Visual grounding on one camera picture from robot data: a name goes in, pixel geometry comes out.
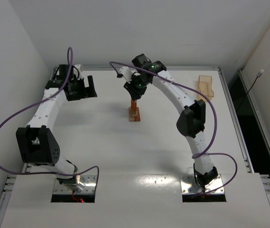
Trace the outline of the light long wood block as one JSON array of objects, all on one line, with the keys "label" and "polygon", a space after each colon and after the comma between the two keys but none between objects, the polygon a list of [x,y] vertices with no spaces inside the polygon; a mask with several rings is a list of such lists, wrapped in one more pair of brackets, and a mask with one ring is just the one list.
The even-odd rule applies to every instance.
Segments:
[{"label": "light long wood block", "polygon": [[137,116],[137,112],[132,110],[131,107],[129,107],[129,121],[130,122],[135,122],[136,120],[136,116]]}]

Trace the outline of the reddish long wood block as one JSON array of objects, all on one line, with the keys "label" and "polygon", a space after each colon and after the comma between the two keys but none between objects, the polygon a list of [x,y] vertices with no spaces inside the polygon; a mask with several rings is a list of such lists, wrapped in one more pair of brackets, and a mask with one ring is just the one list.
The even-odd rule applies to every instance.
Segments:
[{"label": "reddish long wood block", "polygon": [[134,120],[136,122],[140,122],[140,110],[139,110],[138,107],[136,108],[136,113],[135,113],[135,116],[134,116]]}]

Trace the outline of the clear amber plastic box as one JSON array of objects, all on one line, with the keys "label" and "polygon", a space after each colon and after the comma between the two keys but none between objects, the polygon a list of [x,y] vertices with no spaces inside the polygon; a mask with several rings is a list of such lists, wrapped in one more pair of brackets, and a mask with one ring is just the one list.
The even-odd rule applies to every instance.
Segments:
[{"label": "clear amber plastic box", "polygon": [[214,97],[214,92],[212,89],[213,78],[212,76],[199,75],[197,81],[197,90],[205,95],[209,101]]}]

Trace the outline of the reddish arch wood block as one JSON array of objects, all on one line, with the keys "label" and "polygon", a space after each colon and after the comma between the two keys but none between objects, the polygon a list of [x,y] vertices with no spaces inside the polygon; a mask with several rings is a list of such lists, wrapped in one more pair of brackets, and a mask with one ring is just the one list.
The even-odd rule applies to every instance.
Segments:
[{"label": "reddish arch wood block", "polygon": [[135,100],[132,100],[131,99],[131,105],[130,105],[130,108],[133,112],[136,112],[137,111],[137,101]]}]

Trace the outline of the light wood cube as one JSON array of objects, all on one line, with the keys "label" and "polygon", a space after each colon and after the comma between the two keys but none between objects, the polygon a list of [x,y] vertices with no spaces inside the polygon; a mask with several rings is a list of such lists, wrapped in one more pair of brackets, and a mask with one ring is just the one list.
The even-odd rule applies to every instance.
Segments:
[{"label": "light wood cube", "polygon": [[137,113],[136,112],[130,112],[130,119],[132,121],[136,121],[136,118],[138,117]]}]

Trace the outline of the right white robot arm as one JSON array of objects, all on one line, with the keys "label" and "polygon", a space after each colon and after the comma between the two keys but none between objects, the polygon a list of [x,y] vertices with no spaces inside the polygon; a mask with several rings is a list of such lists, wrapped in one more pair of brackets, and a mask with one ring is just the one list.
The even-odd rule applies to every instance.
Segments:
[{"label": "right white robot arm", "polygon": [[196,182],[205,188],[218,175],[217,169],[207,151],[205,142],[206,104],[204,100],[195,100],[174,79],[167,67],[160,61],[151,62],[144,54],[136,56],[132,63],[136,72],[128,66],[119,69],[119,76],[124,77],[124,88],[129,92],[132,101],[141,99],[147,86],[153,85],[159,89],[174,105],[179,113],[176,126],[183,135],[194,158],[194,174]]}]

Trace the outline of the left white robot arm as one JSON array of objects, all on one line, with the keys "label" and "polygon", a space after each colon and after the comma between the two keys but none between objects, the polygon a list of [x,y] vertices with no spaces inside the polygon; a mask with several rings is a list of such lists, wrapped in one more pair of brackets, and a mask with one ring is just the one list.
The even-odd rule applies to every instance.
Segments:
[{"label": "left white robot arm", "polygon": [[59,184],[76,192],[85,188],[85,179],[77,173],[77,167],[61,155],[52,130],[65,101],[97,97],[93,77],[84,79],[82,70],[80,64],[72,69],[59,65],[45,86],[36,113],[26,127],[16,131],[22,161],[53,172]]}]

